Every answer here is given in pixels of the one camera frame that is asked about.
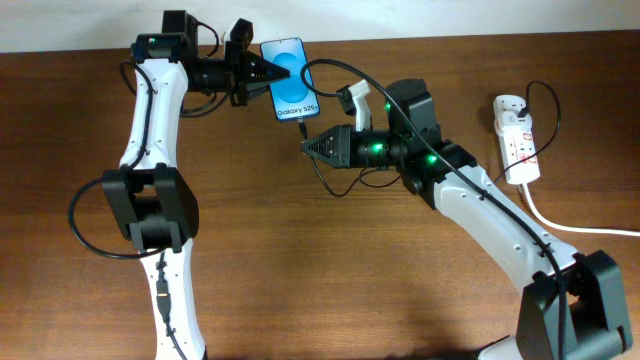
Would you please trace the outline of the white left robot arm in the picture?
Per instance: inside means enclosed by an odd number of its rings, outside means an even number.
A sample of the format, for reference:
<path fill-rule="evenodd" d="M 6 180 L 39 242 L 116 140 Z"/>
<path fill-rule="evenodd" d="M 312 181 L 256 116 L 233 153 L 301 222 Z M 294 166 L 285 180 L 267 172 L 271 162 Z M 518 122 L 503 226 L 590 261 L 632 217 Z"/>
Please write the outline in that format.
<path fill-rule="evenodd" d="M 289 76 L 250 51 L 250 21 L 231 25 L 220 58 L 199 55 L 201 25 L 184 10 L 167 11 L 160 32 L 141 34 L 133 43 L 136 103 L 129 143 L 118 169 L 105 172 L 102 180 L 118 228 L 145 271 L 159 359 L 207 356 L 191 276 L 199 208 L 177 164 L 184 98 L 189 92 L 222 93 L 232 105 L 244 106 Z"/>

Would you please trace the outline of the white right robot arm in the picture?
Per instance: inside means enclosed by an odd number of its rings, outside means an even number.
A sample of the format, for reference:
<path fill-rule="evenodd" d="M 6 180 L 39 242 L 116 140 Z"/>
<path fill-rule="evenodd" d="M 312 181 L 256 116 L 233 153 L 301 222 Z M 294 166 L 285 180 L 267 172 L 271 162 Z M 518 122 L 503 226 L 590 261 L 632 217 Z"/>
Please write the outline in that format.
<path fill-rule="evenodd" d="M 334 168 L 393 167 L 405 188 L 462 227 L 520 295 L 514 335 L 461 359 L 612 359 L 633 344 L 621 271 L 604 251 L 584 255 L 502 194 L 476 159 L 441 137 L 421 79 L 389 85 L 388 130 L 337 125 L 302 151 Z"/>

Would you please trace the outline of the blue Samsung smartphone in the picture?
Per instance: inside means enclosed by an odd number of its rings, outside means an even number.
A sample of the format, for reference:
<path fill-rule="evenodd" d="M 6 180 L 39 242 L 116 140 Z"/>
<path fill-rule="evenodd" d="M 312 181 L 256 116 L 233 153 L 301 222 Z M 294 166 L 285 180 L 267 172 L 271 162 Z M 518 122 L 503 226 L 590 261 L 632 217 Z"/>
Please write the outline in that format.
<path fill-rule="evenodd" d="M 287 69 L 290 75 L 270 85 L 276 119 L 289 122 L 317 116 L 320 106 L 317 95 L 302 81 L 301 69 L 307 63 L 303 41 L 287 38 L 263 42 L 260 45 L 265 60 Z"/>

